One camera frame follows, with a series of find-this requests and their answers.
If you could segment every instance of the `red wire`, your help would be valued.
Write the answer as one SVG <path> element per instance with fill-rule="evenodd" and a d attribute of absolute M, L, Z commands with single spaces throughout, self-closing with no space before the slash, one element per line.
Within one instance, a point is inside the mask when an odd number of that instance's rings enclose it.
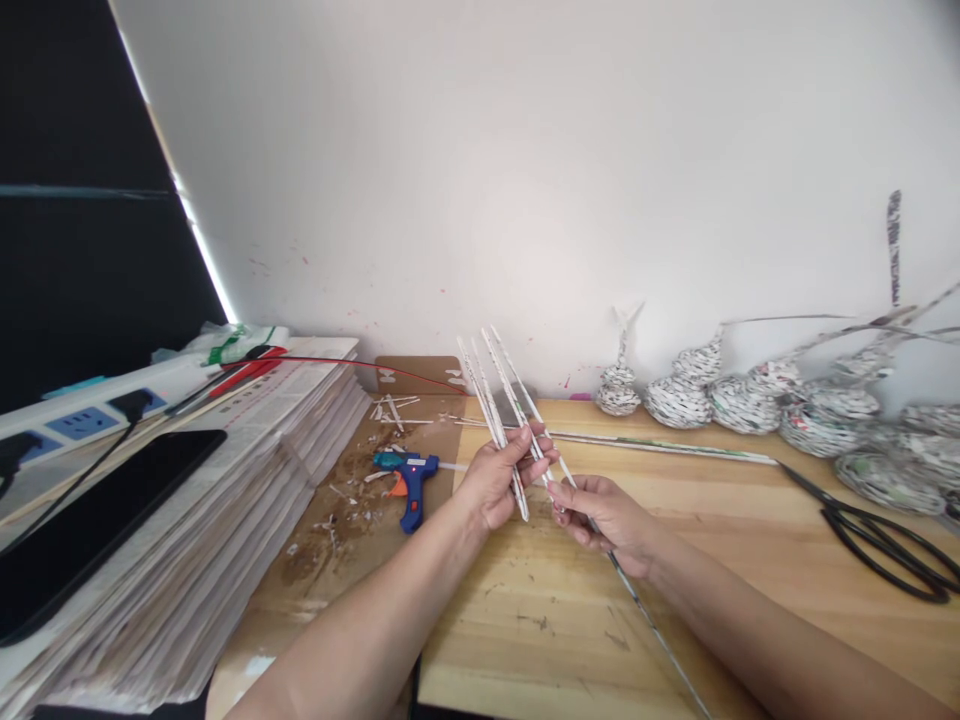
<path fill-rule="evenodd" d="M 397 368 L 387 367 L 386 365 L 374 365 L 373 363 L 362 363 L 359 360 L 335 360 L 334 358 L 311 358 L 311 357 L 302 357 L 299 355 L 281 355 L 279 357 L 270 357 L 270 358 L 254 358 L 253 360 L 240 360 L 233 363 L 224 363 L 220 367 L 227 369 L 237 367 L 239 365 L 246 365 L 248 363 L 255 362 L 277 362 L 278 360 L 293 360 L 296 362 L 322 362 L 332 365 L 358 365 L 360 367 L 372 367 L 377 368 L 378 370 L 390 370 L 395 373 L 400 373 L 401 375 L 406 375 L 407 377 L 416 378 L 417 380 L 423 380 L 424 382 L 432 383 L 434 385 L 439 385 L 446 390 L 453 390 L 454 392 L 460 393 L 461 395 L 469 394 L 465 390 L 461 390 L 458 387 L 453 385 L 447 385 L 445 382 L 440 382 L 439 380 L 431 380 L 430 378 L 425 378 L 422 375 L 416 375 L 414 373 L 408 373 L 406 370 L 397 370 Z"/>

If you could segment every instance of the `plastic bag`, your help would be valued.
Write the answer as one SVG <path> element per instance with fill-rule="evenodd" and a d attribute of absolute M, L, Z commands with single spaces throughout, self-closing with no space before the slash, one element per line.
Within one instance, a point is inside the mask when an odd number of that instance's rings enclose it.
<path fill-rule="evenodd" d="M 242 360 L 257 345 L 285 346 L 290 339 L 290 328 L 280 325 L 216 325 L 205 322 L 200 335 L 180 350 L 160 348 L 150 356 L 156 364 L 187 353 L 203 353 L 207 356 L 204 365 L 222 365 Z"/>

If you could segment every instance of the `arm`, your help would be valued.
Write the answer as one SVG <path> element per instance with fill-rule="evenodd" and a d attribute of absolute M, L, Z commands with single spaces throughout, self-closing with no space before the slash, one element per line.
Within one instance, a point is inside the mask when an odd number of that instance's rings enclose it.
<path fill-rule="evenodd" d="M 387 714 L 487 537 L 512 514 L 514 464 L 529 483 L 556 460 L 553 444 L 544 439 L 539 443 L 547 459 L 521 460 L 530 448 L 529 428 L 508 435 L 503 450 L 492 443 L 480 449 L 454 496 L 389 562 L 310 623 L 228 720 Z"/>
<path fill-rule="evenodd" d="M 777 605 L 667 530 L 607 478 L 551 483 L 554 519 L 586 547 L 613 550 L 776 718 L 955 718 L 923 690 Z M 574 510 L 560 514 L 556 506 Z M 586 523 L 592 517 L 602 535 Z"/>

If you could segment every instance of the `black phone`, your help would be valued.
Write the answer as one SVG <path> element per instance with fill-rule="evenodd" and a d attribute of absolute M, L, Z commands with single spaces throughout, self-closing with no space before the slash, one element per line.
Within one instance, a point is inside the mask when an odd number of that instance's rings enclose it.
<path fill-rule="evenodd" d="M 226 439 L 223 430 L 160 435 L 9 553 L 0 550 L 0 647 L 53 617 Z"/>

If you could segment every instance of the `scissors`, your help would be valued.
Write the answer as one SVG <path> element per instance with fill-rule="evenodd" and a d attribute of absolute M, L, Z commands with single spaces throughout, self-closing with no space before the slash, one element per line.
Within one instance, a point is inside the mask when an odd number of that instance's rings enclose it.
<path fill-rule="evenodd" d="M 951 560 L 947 554 L 936 545 L 899 523 L 887 520 L 879 515 L 874 515 L 866 510 L 861 510 L 853 505 L 840 502 L 830 495 L 830 493 L 817 487 L 796 470 L 787 467 L 783 463 L 780 463 L 780 467 L 790 476 L 791 480 L 823 503 L 823 507 L 820 508 L 820 514 L 823 515 L 834 534 L 840 538 L 840 542 L 846 545 L 850 552 L 857 556 L 860 562 L 884 580 L 892 585 L 896 585 L 914 597 L 926 600 L 927 602 L 937 603 L 938 605 L 950 602 L 950 594 L 947 590 L 960 593 L 960 565 L 957 565 L 957 563 Z M 955 579 L 951 580 L 950 578 L 946 578 L 937 572 L 937 570 L 925 564 L 920 558 L 907 550 L 901 542 L 895 540 L 891 533 L 887 531 L 892 531 L 892 533 L 899 535 L 901 539 L 906 538 L 922 547 L 953 573 Z M 883 565 L 867 555 L 863 548 L 854 541 L 850 533 L 862 538 L 888 558 L 892 559 L 904 570 L 919 579 L 924 585 L 930 588 L 930 590 L 927 591 L 924 588 L 911 585 L 897 575 L 894 575 Z"/>

